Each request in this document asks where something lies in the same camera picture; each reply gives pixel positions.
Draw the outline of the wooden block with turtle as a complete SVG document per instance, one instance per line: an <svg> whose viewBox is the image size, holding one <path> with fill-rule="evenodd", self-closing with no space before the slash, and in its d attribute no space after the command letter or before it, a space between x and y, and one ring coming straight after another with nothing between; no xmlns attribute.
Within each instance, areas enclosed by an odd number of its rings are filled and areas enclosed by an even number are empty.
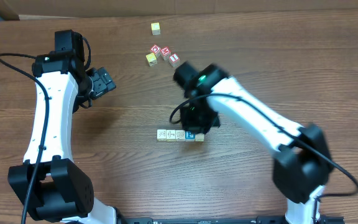
<svg viewBox="0 0 358 224"><path fill-rule="evenodd" d="M204 134L199 133L195 135L195 141L203 142L204 141Z"/></svg>

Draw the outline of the wooden block blue letter P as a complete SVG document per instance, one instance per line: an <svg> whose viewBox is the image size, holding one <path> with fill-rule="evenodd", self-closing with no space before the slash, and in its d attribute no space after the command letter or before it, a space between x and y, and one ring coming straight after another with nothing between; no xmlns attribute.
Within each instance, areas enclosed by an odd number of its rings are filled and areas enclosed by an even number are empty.
<svg viewBox="0 0 358 224"><path fill-rule="evenodd" d="M195 141L195 134L190 131L185 132L185 141Z"/></svg>

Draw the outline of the wooden block with pretzel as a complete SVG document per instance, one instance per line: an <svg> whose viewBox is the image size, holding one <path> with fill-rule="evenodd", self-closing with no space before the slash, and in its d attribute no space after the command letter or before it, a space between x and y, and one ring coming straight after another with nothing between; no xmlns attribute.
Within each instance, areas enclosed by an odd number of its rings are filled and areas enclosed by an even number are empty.
<svg viewBox="0 0 358 224"><path fill-rule="evenodd" d="M184 130L176 130L175 131L175 139L176 141L185 141L186 140L186 132Z"/></svg>

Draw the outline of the wooden block with umbrella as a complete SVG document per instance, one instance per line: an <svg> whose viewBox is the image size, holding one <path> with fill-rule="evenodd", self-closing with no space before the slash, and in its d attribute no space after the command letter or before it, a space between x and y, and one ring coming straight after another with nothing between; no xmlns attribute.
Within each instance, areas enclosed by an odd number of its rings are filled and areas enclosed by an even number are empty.
<svg viewBox="0 0 358 224"><path fill-rule="evenodd" d="M166 131L166 140L167 141L176 141L176 131L174 129L168 129Z"/></svg>

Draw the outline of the wooden block with K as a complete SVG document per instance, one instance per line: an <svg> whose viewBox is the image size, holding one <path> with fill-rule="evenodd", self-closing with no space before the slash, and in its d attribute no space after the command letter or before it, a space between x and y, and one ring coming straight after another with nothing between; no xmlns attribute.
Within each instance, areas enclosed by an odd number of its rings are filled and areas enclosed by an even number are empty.
<svg viewBox="0 0 358 224"><path fill-rule="evenodd" d="M166 129L158 129L157 130L157 140L158 141L166 141L167 140L167 130Z"/></svg>

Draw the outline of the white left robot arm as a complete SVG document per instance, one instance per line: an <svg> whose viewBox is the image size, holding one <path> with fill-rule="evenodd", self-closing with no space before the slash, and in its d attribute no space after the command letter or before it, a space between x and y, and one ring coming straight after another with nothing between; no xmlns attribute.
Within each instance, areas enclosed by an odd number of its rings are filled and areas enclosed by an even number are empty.
<svg viewBox="0 0 358 224"><path fill-rule="evenodd" d="M51 223L118 222L117 210L94 196L91 179L71 153L73 113L113 88L107 73L88 73L90 61L66 47L34 57L29 74L37 91L32 136L23 163L8 172L9 185L23 204L21 223L27 217Z"/></svg>

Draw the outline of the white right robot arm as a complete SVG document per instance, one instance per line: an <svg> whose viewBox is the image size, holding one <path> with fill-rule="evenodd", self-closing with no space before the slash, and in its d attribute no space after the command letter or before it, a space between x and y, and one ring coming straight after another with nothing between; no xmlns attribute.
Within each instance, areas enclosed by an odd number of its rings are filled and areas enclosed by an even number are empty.
<svg viewBox="0 0 358 224"><path fill-rule="evenodd" d="M199 72L183 63L173 79L187 99L177 109L185 131L206 134L220 125L220 114L231 118L272 156L273 182L287 198L284 222L324 222L318 197L333 165L323 131L317 125L304 127L279 115L215 64Z"/></svg>

